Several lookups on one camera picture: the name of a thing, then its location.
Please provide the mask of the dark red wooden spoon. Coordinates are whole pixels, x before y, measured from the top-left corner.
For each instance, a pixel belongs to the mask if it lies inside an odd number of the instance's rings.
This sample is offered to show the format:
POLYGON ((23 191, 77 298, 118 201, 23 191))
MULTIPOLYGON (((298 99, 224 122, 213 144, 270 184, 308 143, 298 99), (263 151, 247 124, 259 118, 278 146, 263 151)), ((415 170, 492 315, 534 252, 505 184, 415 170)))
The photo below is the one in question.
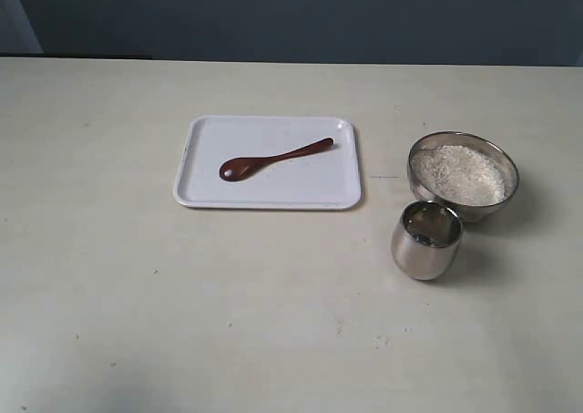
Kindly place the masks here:
POLYGON ((238 157, 225 161, 219 170, 220 178, 228 182, 245 181, 258 171, 283 160, 302 158, 330 150, 334 145, 332 138, 321 139, 312 144, 279 155, 267 157, 238 157))

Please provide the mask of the stainless steel cup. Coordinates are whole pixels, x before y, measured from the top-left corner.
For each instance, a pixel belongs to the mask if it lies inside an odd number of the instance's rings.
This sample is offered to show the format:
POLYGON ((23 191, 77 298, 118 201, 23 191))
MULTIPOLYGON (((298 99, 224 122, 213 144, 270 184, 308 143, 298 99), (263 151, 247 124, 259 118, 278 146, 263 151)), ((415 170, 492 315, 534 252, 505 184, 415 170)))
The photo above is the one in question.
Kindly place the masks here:
POLYGON ((415 201, 394 228, 391 254, 409 277, 432 281, 452 265, 463 234, 464 225, 453 210, 435 201, 415 201))

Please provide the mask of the white granular powder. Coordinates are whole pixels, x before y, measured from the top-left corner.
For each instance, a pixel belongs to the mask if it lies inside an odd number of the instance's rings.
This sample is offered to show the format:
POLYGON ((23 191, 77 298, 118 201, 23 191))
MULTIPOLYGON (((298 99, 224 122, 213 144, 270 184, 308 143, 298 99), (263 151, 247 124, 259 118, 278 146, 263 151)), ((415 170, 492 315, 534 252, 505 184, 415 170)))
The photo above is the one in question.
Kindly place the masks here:
POLYGON ((418 180, 446 201, 481 207, 505 198, 505 182, 495 163, 468 147, 445 145, 419 150, 411 165, 418 180))

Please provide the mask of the steel bowl with rice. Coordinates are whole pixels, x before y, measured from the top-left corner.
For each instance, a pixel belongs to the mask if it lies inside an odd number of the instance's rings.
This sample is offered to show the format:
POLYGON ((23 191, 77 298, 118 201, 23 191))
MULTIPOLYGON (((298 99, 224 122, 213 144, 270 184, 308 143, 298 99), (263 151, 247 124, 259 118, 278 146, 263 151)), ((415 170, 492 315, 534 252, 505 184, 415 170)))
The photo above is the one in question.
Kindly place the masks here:
POLYGON ((496 144, 476 135, 455 131, 435 132, 420 138, 409 151, 407 178, 411 191, 417 200, 436 201, 455 211, 463 222, 479 222, 485 217, 501 210, 515 195, 519 184, 516 164, 496 144), (415 175, 411 165, 412 157, 419 150, 432 150, 445 145, 465 146, 483 153, 490 158, 502 173, 506 187, 505 198, 500 203, 488 206, 466 206, 446 201, 429 191, 415 175))

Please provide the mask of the white rectangular plastic tray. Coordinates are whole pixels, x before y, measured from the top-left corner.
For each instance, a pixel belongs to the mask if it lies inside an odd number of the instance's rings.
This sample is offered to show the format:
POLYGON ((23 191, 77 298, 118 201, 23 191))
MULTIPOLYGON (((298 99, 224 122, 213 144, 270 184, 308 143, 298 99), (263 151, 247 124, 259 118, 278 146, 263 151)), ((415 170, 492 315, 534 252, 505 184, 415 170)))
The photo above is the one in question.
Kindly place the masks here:
POLYGON ((361 199, 353 125, 332 117, 208 115, 193 121, 174 185, 183 206, 207 209, 346 210, 361 199), (220 178, 238 157, 264 157, 330 138, 329 150, 274 163, 245 181, 220 178))

